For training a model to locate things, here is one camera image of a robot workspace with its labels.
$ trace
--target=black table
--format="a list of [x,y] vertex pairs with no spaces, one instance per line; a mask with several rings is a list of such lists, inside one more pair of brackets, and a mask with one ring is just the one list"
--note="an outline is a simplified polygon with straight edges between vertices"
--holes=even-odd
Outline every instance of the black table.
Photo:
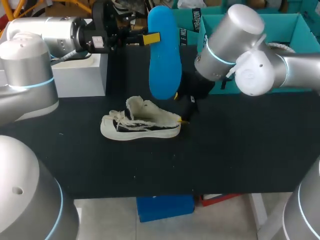
[[[73,198],[293,191],[320,154],[314,92],[211,95],[172,139],[109,140],[103,115],[141,95],[180,114],[186,102],[154,100],[149,49],[109,56],[107,96],[61,98],[51,114],[14,122],[1,135],[27,144]],[[181,49],[194,70],[195,47]]]

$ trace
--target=canvas sneaker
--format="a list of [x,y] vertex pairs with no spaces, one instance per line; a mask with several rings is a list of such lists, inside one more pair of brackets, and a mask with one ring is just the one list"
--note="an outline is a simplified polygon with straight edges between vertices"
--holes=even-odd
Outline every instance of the canvas sneaker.
[[173,138],[180,132],[181,117],[156,106],[150,100],[132,96],[124,111],[112,110],[102,118],[103,136],[118,141],[138,138]]

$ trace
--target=blue insole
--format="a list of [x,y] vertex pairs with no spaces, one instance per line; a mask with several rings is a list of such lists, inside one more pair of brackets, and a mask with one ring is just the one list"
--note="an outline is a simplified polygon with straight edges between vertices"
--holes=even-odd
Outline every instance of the blue insole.
[[160,33],[161,41],[150,45],[149,87],[160,100],[173,97],[180,85],[182,66],[173,12],[166,6],[156,6],[148,15],[148,32]]

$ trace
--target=tiled floor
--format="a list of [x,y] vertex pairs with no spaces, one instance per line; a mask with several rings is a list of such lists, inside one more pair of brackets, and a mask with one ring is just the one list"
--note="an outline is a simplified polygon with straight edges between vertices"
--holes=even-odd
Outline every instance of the tiled floor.
[[[282,193],[264,194],[267,213]],[[136,198],[76,200],[81,208],[78,240],[256,240],[254,217],[247,195],[211,206],[197,206],[193,214],[139,222]]]

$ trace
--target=white shoelace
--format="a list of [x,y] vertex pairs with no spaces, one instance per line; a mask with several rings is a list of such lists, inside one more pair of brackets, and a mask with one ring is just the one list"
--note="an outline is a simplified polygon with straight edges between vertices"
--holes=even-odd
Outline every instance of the white shoelace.
[[117,129],[119,124],[121,124],[122,127],[128,129],[128,130],[145,130],[145,131],[151,131],[149,129],[146,129],[145,126],[142,127],[130,127],[133,125],[132,121],[128,119],[125,115],[125,111],[115,111],[111,110],[109,112],[109,115],[103,116],[103,119],[111,119],[115,120],[117,122]]

